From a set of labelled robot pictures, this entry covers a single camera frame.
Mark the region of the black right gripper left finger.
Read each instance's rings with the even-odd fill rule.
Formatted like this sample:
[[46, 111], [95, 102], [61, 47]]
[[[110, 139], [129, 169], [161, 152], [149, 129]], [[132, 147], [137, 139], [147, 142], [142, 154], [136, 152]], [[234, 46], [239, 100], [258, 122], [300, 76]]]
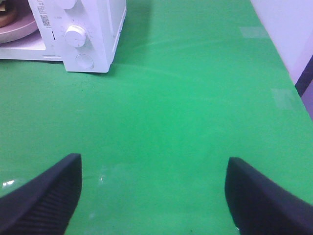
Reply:
[[2, 235], [63, 235], [82, 190], [82, 159], [71, 153], [0, 199]]

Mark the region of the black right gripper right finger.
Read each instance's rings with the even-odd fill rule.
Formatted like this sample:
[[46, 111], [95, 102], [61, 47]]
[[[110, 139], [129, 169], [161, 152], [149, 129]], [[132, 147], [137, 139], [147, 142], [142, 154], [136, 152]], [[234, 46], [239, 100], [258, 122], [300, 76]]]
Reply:
[[311, 235], [313, 207], [238, 157], [228, 160], [225, 198], [241, 235]]

